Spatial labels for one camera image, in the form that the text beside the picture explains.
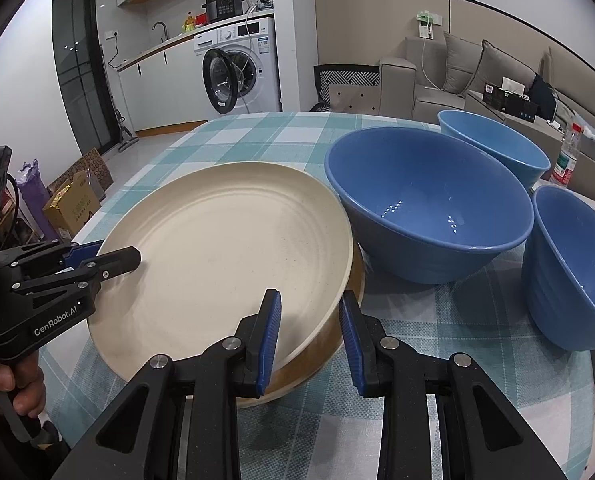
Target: faucet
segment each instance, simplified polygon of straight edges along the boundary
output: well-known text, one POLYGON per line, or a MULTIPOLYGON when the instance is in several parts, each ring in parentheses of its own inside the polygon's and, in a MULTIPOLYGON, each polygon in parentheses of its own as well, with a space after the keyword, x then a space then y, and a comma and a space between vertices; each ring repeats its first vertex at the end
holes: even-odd
POLYGON ((157 22, 152 26, 152 30, 155 30, 155 27, 157 27, 158 25, 162 25, 162 27, 164 27, 164 38, 166 38, 165 41, 168 41, 168 28, 166 28, 166 23, 164 22, 157 22))

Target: tile floor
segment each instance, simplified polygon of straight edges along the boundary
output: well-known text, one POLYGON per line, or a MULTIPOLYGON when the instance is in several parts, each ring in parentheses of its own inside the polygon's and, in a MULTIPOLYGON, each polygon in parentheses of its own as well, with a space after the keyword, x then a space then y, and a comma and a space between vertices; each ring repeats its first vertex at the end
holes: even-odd
POLYGON ((113 184, 106 190, 106 199, 113 196, 135 173, 186 133, 141 137, 139 142, 129 146, 122 153, 119 153, 117 148, 106 152, 103 158, 113 177, 113 184))

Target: sofa armrest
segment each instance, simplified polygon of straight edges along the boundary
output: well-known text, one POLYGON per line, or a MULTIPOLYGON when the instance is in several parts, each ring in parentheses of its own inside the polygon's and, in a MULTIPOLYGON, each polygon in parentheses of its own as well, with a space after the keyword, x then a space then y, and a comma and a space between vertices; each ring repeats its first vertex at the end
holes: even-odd
POLYGON ((379 62, 379 114, 385 117, 410 119, 413 115, 417 68, 402 57, 385 57, 379 62))

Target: wooden baseboard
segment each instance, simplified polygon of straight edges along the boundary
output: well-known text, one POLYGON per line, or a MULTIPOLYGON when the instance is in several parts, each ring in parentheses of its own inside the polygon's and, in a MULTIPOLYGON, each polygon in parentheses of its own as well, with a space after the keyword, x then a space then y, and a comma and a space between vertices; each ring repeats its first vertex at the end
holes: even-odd
POLYGON ((152 137, 154 135, 178 134, 180 132, 189 132, 206 121, 191 121, 190 123, 168 124, 167 126, 158 126, 157 128, 147 128, 146 130, 137 130, 137 137, 152 137))

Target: wooden countertop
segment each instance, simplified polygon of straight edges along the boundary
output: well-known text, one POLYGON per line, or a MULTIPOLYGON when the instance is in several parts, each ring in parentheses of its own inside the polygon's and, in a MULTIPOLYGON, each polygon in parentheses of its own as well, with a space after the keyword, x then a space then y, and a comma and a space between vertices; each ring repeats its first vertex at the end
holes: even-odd
MULTIPOLYGON (((259 10, 258 12, 252 13, 249 19, 252 20, 254 18, 264 18, 266 16, 273 16, 274 12, 274 9, 259 10)), ((122 70, 125 70, 136 63, 139 63, 143 59, 146 59, 147 57, 150 57, 153 54, 162 52, 167 48, 170 48, 180 43, 184 43, 185 41, 192 40, 197 34, 201 34, 202 32, 206 32, 207 30, 213 30, 214 28, 224 27, 225 25, 230 25, 231 23, 243 23, 245 21, 246 14, 242 14, 241 16, 228 18, 227 20, 222 20, 221 22, 215 22, 210 23, 209 25, 204 25, 203 27, 196 28, 191 32, 183 32, 182 34, 175 36, 174 38, 170 38, 170 40, 164 41, 164 43, 154 46, 149 50, 143 51, 139 56, 133 57, 132 59, 124 60, 122 64, 117 67, 116 70, 118 72, 122 72, 122 70)))

